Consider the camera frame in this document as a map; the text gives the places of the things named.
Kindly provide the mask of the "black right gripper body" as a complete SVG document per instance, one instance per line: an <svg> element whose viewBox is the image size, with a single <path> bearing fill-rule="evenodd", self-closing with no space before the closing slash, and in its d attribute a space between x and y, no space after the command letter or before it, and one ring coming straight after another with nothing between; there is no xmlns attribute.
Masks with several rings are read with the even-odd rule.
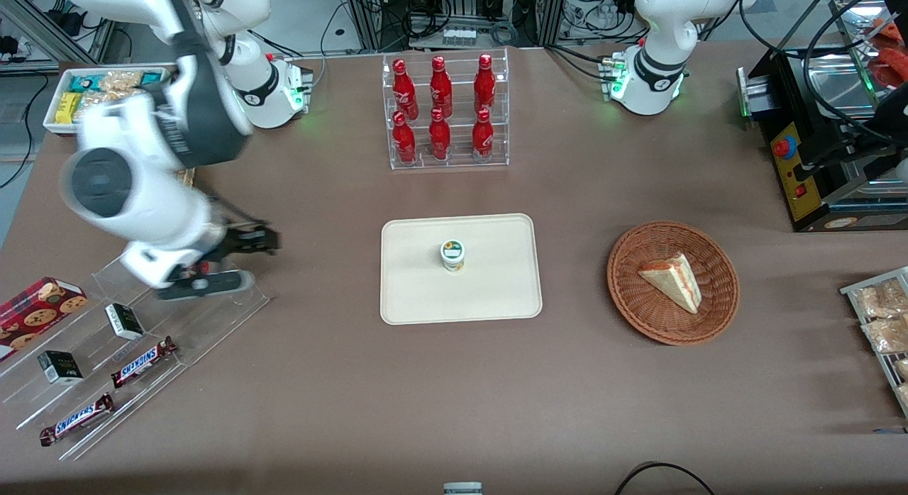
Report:
<svg viewBox="0 0 908 495"><path fill-rule="evenodd" d="M240 239L241 230L236 224L231 224L225 230L225 235L223 240L214 247L211 252L208 252L206 255L201 256L200 259L200 268L201 269L214 269L218 266L224 259L229 255L235 255L236 253L241 253L241 245L243 245L244 240Z"/></svg>

